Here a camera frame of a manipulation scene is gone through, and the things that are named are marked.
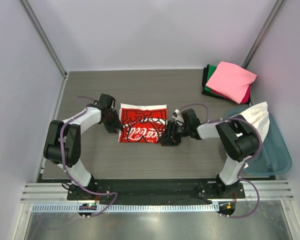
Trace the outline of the white t shirt red print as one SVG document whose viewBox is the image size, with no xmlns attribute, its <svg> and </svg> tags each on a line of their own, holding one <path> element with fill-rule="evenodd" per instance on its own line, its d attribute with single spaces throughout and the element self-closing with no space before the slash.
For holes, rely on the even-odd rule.
<svg viewBox="0 0 300 240">
<path fill-rule="evenodd" d="M 120 143 L 158 143 L 159 137 L 167 127 L 168 109 L 162 105 L 120 104 L 119 119 L 122 130 L 119 131 Z"/>
</svg>

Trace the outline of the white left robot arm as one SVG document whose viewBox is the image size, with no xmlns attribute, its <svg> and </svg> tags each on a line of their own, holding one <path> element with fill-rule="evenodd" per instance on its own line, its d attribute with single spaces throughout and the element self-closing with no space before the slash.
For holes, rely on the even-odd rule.
<svg viewBox="0 0 300 240">
<path fill-rule="evenodd" d="M 110 134 L 122 130 L 115 104 L 113 96 L 102 93 L 78 114 L 65 120 L 53 120 L 48 127 L 44 158 L 60 167 L 75 187 L 89 193 L 96 191 L 96 185 L 93 175 L 81 161 L 81 136 L 97 124 L 103 124 Z"/>
</svg>

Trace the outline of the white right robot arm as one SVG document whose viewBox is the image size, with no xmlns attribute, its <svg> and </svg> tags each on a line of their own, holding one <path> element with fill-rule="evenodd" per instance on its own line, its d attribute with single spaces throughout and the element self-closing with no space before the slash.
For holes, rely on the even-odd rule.
<svg viewBox="0 0 300 240">
<path fill-rule="evenodd" d="M 244 165 L 260 152 L 263 143 L 260 131 L 243 113 L 228 119 L 201 123 L 192 108 L 182 112 L 176 110 L 158 142 L 165 147 L 178 146 L 185 137 L 221 140 L 226 161 L 216 177 L 216 184 L 224 190 L 239 183 Z"/>
</svg>

